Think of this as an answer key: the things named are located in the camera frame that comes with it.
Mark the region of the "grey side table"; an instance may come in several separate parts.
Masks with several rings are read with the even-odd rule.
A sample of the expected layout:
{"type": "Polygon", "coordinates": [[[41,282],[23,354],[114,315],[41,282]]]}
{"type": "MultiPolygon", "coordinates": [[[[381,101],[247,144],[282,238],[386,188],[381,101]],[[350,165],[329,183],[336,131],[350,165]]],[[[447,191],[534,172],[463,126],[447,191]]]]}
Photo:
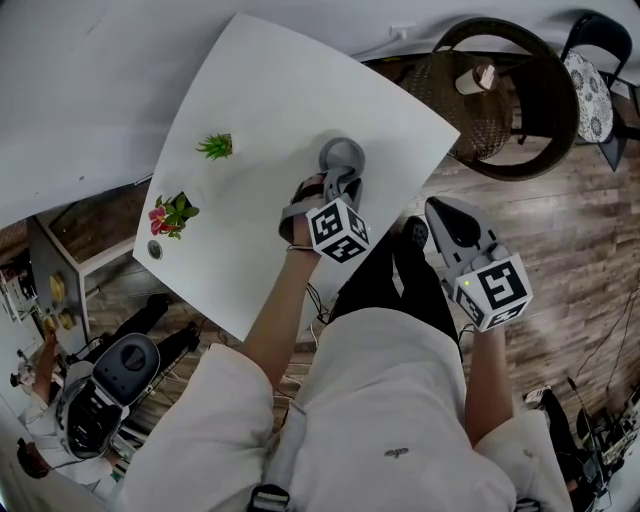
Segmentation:
{"type": "Polygon", "coordinates": [[[68,309],[75,326],[58,330],[58,340],[68,353],[90,342],[87,310],[89,298],[101,283],[89,277],[132,252],[150,180],[129,184],[27,219],[32,275],[44,316],[68,309]],[[50,276],[60,273],[66,301],[52,301],[50,276]]]}

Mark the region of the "person's right leg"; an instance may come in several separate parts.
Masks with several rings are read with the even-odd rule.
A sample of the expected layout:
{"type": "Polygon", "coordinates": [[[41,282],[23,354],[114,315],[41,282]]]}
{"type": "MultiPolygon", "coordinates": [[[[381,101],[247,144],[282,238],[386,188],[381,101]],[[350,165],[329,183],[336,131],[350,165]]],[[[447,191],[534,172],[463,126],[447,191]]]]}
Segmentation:
{"type": "Polygon", "coordinates": [[[412,216],[394,238],[394,262],[404,287],[402,309],[458,344],[457,330],[440,279],[425,258],[428,237],[427,224],[420,217],[412,216]]]}

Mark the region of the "grey-blue tape roll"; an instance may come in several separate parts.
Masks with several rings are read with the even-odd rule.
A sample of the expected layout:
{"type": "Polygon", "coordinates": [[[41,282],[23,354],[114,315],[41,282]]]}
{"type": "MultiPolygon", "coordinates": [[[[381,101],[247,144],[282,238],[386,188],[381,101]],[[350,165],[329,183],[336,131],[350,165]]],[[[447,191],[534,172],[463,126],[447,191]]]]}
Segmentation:
{"type": "Polygon", "coordinates": [[[357,142],[347,137],[336,137],[321,148],[318,162],[322,173],[336,166],[351,166],[357,170],[359,178],[364,171],[366,157],[357,142]]]}

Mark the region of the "red flower potted plant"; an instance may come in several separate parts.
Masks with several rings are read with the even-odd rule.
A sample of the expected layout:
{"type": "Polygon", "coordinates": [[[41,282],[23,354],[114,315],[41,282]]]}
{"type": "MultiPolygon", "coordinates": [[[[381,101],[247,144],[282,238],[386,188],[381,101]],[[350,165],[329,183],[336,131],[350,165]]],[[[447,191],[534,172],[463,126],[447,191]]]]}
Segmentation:
{"type": "Polygon", "coordinates": [[[184,192],[168,198],[160,195],[148,213],[151,234],[180,240],[188,221],[199,213],[200,209],[191,203],[184,192]]]}

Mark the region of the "person's left leg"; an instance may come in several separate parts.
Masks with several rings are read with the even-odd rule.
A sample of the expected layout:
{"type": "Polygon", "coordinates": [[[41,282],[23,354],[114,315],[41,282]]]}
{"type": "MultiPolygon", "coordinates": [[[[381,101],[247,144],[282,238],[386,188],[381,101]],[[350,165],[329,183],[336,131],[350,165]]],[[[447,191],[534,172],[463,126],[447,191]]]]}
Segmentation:
{"type": "Polygon", "coordinates": [[[362,309],[398,310],[400,302],[393,282],[393,238],[387,232],[339,290],[328,323],[362,309]]]}

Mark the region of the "person's left hand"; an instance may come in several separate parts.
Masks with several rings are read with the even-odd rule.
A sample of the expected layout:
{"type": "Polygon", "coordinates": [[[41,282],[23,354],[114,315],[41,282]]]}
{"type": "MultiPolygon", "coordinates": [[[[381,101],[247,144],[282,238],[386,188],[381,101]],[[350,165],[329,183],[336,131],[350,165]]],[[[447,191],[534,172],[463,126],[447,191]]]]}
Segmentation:
{"type": "Polygon", "coordinates": [[[300,184],[296,190],[292,203],[299,203],[310,199],[324,197],[325,173],[315,174],[300,184]]]}

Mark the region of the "person's left forearm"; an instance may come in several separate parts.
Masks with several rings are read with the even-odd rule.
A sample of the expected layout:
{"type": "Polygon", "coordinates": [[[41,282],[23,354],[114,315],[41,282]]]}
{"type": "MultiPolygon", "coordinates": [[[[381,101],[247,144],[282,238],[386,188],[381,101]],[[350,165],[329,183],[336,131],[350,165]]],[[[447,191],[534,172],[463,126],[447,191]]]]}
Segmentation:
{"type": "Polygon", "coordinates": [[[294,353],[307,285],[320,256],[291,250],[240,349],[276,389],[294,353]]]}

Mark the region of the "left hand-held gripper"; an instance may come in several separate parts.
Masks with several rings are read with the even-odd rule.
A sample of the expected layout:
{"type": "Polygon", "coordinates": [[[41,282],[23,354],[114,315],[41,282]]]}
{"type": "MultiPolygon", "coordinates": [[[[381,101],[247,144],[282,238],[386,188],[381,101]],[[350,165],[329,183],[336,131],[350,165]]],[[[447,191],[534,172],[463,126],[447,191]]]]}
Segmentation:
{"type": "Polygon", "coordinates": [[[314,252],[337,263],[346,263],[370,248],[369,227],[358,214],[362,179],[351,166],[336,166],[325,172],[325,187],[348,194],[334,199],[317,198],[290,203],[281,213],[279,235],[288,251],[314,252]]]}

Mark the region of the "beige paper cup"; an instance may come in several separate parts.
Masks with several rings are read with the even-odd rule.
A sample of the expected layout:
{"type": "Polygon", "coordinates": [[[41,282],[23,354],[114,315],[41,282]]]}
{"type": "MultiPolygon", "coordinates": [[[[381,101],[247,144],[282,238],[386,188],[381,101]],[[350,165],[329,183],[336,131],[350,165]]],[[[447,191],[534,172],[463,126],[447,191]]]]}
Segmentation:
{"type": "Polygon", "coordinates": [[[498,83],[498,74],[493,64],[477,64],[455,80],[455,88],[462,95],[492,91],[498,83]]]}

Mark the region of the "person's leg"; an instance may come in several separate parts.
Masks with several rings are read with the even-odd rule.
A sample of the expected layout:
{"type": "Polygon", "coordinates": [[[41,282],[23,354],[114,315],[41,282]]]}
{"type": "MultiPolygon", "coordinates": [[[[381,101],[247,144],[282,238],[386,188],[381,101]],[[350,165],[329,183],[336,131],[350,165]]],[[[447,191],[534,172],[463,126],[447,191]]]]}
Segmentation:
{"type": "Polygon", "coordinates": [[[425,258],[428,237],[427,224],[420,217],[412,216],[394,238],[394,262],[404,287],[402,309],[458,344],[457,330],[440,279],[425,258]]]}
{"type": "Polygon", "coordinates": [[[339,290],[328,323],[362,309],[398,310],[400,302],[393,282],[393,238],[387,232],[339,290]]]}

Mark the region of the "small green potted plant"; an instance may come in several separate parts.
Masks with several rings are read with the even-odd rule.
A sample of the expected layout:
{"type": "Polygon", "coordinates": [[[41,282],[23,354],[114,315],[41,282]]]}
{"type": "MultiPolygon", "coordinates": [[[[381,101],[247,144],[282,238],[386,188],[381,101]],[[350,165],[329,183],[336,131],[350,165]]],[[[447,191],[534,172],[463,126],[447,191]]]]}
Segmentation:
{"type": "Polygon", "coordinates": [[[203,154],[206,159],[227,159],[234,151],[233,137],[229,133],[208,136],[198,143],[195,150],[203,154]]]}

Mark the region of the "floral round seat cushion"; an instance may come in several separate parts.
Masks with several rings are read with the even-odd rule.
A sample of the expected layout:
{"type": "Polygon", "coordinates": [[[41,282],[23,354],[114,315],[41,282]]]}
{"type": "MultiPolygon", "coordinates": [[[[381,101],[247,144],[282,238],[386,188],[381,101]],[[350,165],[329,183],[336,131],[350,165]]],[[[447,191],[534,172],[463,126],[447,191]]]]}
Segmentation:
{"type": "Polygon", "coordinates": [[[568,51],[564,65],[578,100],[578,135],[588,143],[604,142],[613,129],[613,104],[604,78],[589,60],[573,50],[568,51]]]}

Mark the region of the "person's right forearm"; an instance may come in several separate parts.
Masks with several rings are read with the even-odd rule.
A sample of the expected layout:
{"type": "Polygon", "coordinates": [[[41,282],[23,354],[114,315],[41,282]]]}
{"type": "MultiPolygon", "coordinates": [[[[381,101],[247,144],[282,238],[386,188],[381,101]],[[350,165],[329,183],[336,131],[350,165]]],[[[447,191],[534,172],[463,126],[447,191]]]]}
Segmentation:
{"type": "Polygon", "coordinates": [[[502,326],[475,331],[464,427],[472,447],[514,415],[506,337],[502,326]]]}

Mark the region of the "person's white shirt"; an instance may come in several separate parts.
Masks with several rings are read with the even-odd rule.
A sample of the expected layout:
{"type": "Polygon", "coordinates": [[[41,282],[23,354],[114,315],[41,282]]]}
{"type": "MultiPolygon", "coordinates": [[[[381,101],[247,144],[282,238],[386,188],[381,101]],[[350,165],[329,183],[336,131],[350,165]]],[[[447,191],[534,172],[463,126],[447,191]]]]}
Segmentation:
{"type": "Polygon", "coordinates": [[[201,358],[134,457],[117,512],[246,512],[275,485],[293,512],[573,512],[544,415],[522,412],[472,444],[451,338],[363,309],[327,326],[274,434],[264,372],[222,346],[201,358]]]}

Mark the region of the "black folding chair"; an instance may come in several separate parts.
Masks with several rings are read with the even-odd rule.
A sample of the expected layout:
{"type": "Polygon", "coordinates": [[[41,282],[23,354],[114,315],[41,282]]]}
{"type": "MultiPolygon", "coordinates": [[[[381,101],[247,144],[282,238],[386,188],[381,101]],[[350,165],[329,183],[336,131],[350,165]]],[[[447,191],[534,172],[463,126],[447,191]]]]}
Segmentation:
{"type": "Polygon", "coordinates": [[[618,168],[627,142],[630,140],[640,141],[640,128],[626,125],[612,100],[612,86],[619,78],[632,49],[631,36],[621,24],[598,13],[587,13],[581,16],[571,28],[560,54],[560,60],[563,64],[569,50],[573,50],[585,57],[602,75],[609,88],[613,104],[613,129],[610,135],[604,142],[588,143],[578,135],[577,129],[577,137],[584,144],[598,146],[612,170],[618,168]],[[609,54],[617,61],[615,68],[611,71],[599,70],[593,62],[578,52],[581,47],[593,47],[609,54]]]}

